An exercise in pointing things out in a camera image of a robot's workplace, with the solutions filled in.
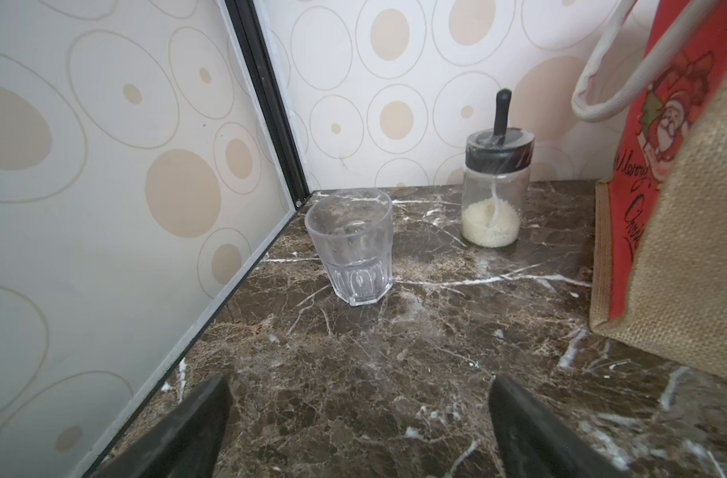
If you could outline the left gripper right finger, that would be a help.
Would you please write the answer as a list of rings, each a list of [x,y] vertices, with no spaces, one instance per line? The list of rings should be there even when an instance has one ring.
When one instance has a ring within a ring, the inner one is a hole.
[[[512,378],[494,379],[488,406],[507,477],[626,476]]]

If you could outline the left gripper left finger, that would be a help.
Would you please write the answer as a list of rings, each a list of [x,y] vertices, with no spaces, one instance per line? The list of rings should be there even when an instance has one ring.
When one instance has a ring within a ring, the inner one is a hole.
[[[211,477],[232,396],[225,376],[198,384],[177,408],[98,470],[96,477]]]

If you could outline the burlap canvas bag red lining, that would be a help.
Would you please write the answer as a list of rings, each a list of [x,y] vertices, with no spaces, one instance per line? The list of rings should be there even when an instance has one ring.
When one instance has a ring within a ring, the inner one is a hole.
[[[582,121],[626,113],[596,185],[592,332],[727,378],[727,1],[663,1],[641,63],[590,90],[633,9],[621,2],[572,95]]]

